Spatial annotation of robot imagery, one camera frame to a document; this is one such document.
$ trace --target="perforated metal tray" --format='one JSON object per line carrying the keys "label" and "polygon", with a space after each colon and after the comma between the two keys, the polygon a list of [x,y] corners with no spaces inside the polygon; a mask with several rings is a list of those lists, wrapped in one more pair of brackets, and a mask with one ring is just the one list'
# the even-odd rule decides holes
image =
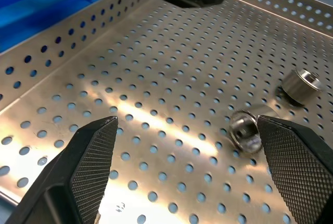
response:
{"label": "perforated metal tray", "polygon": [[[249,2],[184,10],[101,0],[4,53],[2,197],[18,203],[78,127],[117,115],[100,223],[295,223],[263,152],[235,150],[228,121],[236,109],[267,104],[333,147],[331,18],[311,29]],[[316,22],[333,15],[313,0],[280,4]],[[295,67],[326,85],[305,108],[276,91]]]}

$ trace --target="metal cylinder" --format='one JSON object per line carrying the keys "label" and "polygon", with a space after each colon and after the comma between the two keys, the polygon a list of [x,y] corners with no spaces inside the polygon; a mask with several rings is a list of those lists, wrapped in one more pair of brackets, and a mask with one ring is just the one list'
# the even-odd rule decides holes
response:
{"label": "metal cylinder", "polygon": [[278,117],[278,114],[266,105],[253,105],[233,113],[229,123],[229,133],[233,143],[246,153],[256,153],[262,148],[257,128],[260,115]]}
{"label": "metal cylinder", "polygon": [[292,70],[282,81],[282,89],[296,102],[304,105],[323,90],[316,73],[305,69]]}

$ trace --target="stainless steel tray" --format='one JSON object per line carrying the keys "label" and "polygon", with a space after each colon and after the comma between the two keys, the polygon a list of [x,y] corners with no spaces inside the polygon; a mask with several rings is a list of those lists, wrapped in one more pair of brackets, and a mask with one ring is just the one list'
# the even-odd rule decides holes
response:
{"label": "stainless steel tray", "polygon": [[[333,147],[331,15],[314,0],[101,0],[21,43],[0,59],[2,197],[17,204],[78,127],[117,115],[100,223],[295,223],[228,120],[267,104]],[[276,94],[295,67],[326,85],[305,108]]]}

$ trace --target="metal bushing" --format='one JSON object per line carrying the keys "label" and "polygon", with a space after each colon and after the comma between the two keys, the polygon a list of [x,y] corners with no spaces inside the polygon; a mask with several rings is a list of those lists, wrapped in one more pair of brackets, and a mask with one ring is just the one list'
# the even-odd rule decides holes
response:
{"label": "metal bushing", "polygon": [[278,114],[266,105],[253,105],[233,113],[229,123],[229,133],[233,143],[246,153],[256,153],[262,148],[257,120],[260,115],[278,117]]}
{"label": "metal bushing", "polygon": [[316,73],[305,69],[292,70],[282,81],[282,89],[296,102],[304,105],[323,90]]}

